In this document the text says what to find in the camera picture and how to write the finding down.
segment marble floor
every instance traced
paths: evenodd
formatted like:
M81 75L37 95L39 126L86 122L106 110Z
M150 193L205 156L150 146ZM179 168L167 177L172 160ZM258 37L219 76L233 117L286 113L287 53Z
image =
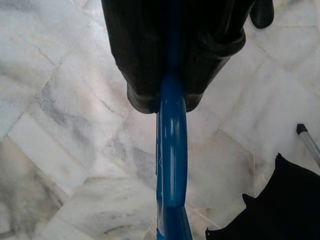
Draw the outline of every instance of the marble floor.
M317 174L320 1L274 0L267 29L187 114L195 240L267 184L278 152ZM126 97L100 0L0 1L0 239L155 240L156 116Z

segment black cloth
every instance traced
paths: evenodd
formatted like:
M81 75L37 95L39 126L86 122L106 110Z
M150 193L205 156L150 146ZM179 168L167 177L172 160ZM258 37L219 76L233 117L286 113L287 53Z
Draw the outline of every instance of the black cloth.
M207 230L207 240L320 240L320 176L281 154L260 195L243 200L246 209L227 227Z

